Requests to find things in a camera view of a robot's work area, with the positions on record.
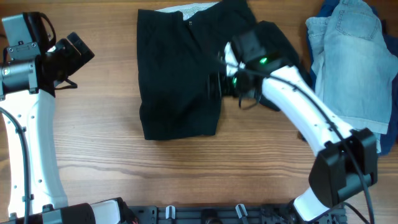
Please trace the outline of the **black shorts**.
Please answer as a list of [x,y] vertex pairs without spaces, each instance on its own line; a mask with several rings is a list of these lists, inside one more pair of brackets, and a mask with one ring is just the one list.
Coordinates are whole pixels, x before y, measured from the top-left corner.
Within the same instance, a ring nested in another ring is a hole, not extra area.
[[221,1],[189,19],[180,11],[139,10],[139,115],[147,140],[216,133],[221,99],[208,91],[224,72],[216,58],[234,36],[247,31],[255,32],[266,50],[300,66],[283,32],[272,22],[257,21],[246,1]]

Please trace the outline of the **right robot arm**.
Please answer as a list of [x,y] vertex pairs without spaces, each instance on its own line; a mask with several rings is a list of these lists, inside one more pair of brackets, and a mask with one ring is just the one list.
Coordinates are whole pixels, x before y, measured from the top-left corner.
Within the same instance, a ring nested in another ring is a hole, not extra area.
[[290,203],[262,207],[266,223],[337,223],[348,199],[377,182],[376,138],[339,118],[309,87],[299,56],[274,24],[235,35],[215,56],[224,70],[210,77],[208,94],[252,99],[283,112],[308,142],[315,161],[309,187]]

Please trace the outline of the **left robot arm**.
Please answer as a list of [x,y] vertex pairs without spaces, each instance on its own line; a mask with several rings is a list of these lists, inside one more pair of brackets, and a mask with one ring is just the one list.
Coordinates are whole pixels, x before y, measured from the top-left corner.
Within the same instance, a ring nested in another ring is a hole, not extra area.
[[69,205],[60,180],[53,116],[55,93],[93,58],[76,33],[57,39],[48,17],[23,12],[2,19],[9,45],[1,63],[1,114],[11,165],[9,223],[135,223],[121,198]]

